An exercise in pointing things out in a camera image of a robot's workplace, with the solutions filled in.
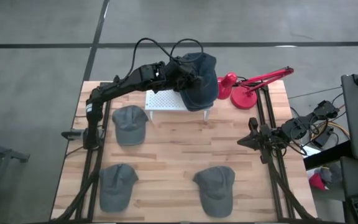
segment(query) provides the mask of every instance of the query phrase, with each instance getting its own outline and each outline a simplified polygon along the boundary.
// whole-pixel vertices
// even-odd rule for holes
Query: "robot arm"
[[[98,123],[103,118],[103,103],[132,91],[183,90],[198,88],[201,83],[193,68],[193,63],[181,63],[179,57],[164,62],[143,65],[123,79],[118,76],[105,86],[93,89],[86,101],[86,119],[88,128],[83,135],[85,149],[97,149],[100,146]]]
[[[268,163],[270,153],[275,149],[284,149],[289,143],[296,139],[301,139],[313,127],[313,123],[336,118],[339,109],[329,101],[322,101],[318,106],[306,116],[299,116],[286,121],[277,129],[270,129],[267,124],[262,124],[258,131],[258,121],[250,118],[248,126],[250,134],[237,143],[241,146],[260,150],[262,153],[261,161]]]

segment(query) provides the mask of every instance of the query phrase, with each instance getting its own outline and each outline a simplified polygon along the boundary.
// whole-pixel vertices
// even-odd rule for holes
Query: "cap brim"
[[[233,211],[233,191],[227,193],[227,195],[219,200],[213,199],[200,191],[201,205],[204,212],[216,218],[224,218],[231,214]]]
[[[131,200],[133,185],[123,188],[117,194],[110,194],[103,190],[100,191],[99,204],[104,212],[121,212],[125,210]]]
[[[116,138],[120,146],[135,146],[142,144],[146,135],[146,125],[132,131],[124,131],[116,126]]]

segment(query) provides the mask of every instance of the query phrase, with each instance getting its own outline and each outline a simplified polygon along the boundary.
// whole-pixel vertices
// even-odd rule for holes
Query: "gray baseball cap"
[[[120,146],[142,144],[146,135],[146,113],[138,106],[119,108],[112,114],[116,124],[116,138]]]
[[[193,181],[200,188],[201,205],[207,215],[223,218],[231,214],[235,176],[227,166],[211,167],[194,176]]]
[[[139,179],[127,164],[117,164],[100,170],[100,209],[104,212],[121,212],[128,207],[132,187]]]

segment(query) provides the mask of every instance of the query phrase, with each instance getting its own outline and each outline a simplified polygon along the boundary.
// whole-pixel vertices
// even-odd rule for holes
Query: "red desk lamp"
[[[239,109],[250,109],[256,104],[257,101],[255,90],[262,88],[263,86],[266,86],[275,80],[279,80],[291,73],[293,73],[293,69],[286,67],[265,75],[260,75],[248,80],[240,81],[238,82],[239,86],[232,91],[230,97],[231,102]]]
[[[225,77],[218,77],[219,94],[218,99],[224,100],[231,94],[233,85],[237,82],[237,75],[229,72]]]

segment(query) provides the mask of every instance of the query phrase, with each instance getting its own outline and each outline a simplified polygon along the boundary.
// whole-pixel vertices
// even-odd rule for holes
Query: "lamp base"
[[[257,101],[256,93],[253,91],[246,94],[245,92],[249,89],[247,86],[239,86],[232,91],[230,99],[236,108],[251,109],[255,106]]]
[[[218,99],[220,99],[220,100],[229,98],[229,96],[231,94],[231,90],[232,90],[231,86],[229,88],[224,88],[222,86],[222,83],[221,83],[222,79],[223,79],[223,77],[218,77],[218,88],[219,88]]]

